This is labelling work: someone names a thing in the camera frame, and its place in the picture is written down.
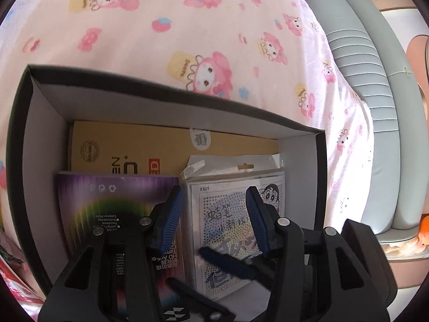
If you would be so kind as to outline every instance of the plastic-wrapped package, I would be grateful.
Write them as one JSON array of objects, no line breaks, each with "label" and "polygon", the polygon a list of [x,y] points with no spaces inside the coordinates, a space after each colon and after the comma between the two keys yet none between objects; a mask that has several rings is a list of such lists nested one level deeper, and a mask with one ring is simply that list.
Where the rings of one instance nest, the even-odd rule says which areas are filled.
[{"label": "plastic-wrapped package", "polygon": [[211,299],[221,299],[248,284],[203,261],[208,246],[244,260],[260,254],[245,205],[256,186],[266,203],[284,215],[284,170],[279,154],[238,157],[191,156],[181,175],[187,197],[183,225],[188,226],[187,280]]}]

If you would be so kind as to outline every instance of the seal sticker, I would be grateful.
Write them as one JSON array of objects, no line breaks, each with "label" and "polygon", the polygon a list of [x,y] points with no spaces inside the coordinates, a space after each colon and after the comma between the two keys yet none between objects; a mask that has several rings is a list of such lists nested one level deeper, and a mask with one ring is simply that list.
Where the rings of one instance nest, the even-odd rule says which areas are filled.
[{"label": "seal sticker", "polygon": [[190,140],[192,142],[192,145],[195,146],[198,150],[204,151],[207,150],[212,142],[212,138],[210,136],[209,131],[203,131],[203,130],[193,130],[192,128],[189,129],[190,131]]},{"label": "seal sticker", "polygon": [[100,155],[100,148],[93,140],[87,140],[81,146],[81,156],[86,162],[94,162]]}]

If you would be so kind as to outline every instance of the orange object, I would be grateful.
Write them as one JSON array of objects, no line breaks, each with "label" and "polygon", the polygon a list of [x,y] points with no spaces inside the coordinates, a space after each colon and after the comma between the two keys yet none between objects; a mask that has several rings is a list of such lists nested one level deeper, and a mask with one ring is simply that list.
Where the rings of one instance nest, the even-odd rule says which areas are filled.
[{"label": "orange object", "polygon": [[419,240],[425,245],[429,245],[429,216],[425,217],[420,224]]}]

